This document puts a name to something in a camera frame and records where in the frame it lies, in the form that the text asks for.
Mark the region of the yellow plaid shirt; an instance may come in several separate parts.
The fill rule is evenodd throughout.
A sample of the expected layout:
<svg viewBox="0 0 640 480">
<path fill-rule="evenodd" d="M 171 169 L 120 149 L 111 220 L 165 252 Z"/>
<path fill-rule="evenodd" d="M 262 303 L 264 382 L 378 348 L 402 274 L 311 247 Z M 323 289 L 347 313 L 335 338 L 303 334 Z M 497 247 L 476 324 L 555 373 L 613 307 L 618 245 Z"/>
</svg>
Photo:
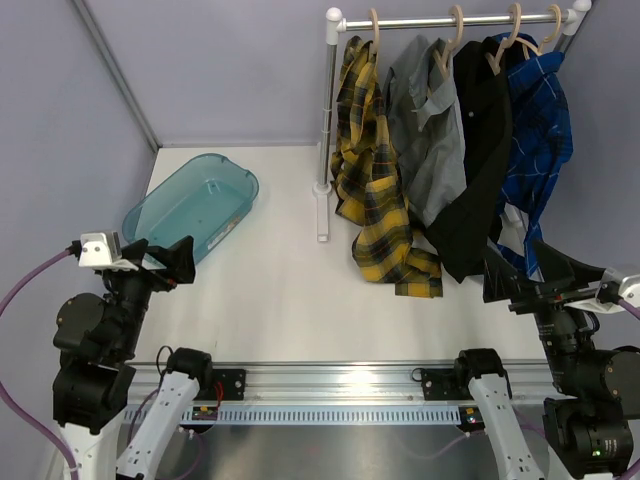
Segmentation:
<svg viewBox="0 0 640 480">
<path fill-rule="evenodd" d="M 414 245 L 372 41 L 345 46 L 336 98 L 336 150 L 330 162 L 336 214 L 360 227 L 352 258 L 365 281 L 392 284 L 398 296 L 443 295 L 439 258 Z"/>
</svg>

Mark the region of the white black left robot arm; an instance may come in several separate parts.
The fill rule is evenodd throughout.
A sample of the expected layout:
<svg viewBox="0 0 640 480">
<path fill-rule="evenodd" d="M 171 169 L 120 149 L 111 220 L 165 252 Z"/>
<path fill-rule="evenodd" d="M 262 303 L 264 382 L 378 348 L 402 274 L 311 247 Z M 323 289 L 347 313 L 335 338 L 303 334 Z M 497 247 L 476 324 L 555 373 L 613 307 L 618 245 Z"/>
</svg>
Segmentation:
<svg viewBox="0 0 640 480">
<path fill-rule="evenodd" d="M 101 277 L 107 292 L 78 294 L 57 315 L 53 344 L 60 370 L 53 383 L 53 415 L 71 452 L 70 477 L 155 478 L 183 412 L 212 392 L 210 354 L 175 349 L 145 419 L 125 450 L 117 450 L 136 374 L 129 362 L 150 298 L 194 282 L 193 245 L 187 235 L 168 248 L 145 239 L 122 247 L 114 232 L 86 233 L 73 242 L 71 254 Z"/>
</svg>

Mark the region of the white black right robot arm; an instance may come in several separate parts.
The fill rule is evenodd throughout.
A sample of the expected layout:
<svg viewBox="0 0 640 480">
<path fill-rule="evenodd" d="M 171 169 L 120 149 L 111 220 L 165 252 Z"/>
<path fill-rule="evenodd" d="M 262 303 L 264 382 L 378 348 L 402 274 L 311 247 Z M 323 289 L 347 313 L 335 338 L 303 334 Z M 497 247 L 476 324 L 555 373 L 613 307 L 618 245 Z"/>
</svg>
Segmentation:
<svg viewBox="0 0 640 480">
<path fill-rule="evenodd" d="M 629 423 L 639 417 L 639 349 L 599 349 L 601 314 L 639 314 L 639 274 L 575 260 L 534 243 L 541 278 L 529 279 L 489 245 L 483 299 L 506 300 L 511 312 L 533 316 L 559 398 L 543 402 L 550 479 L 630 479 Z"/>
</svg>

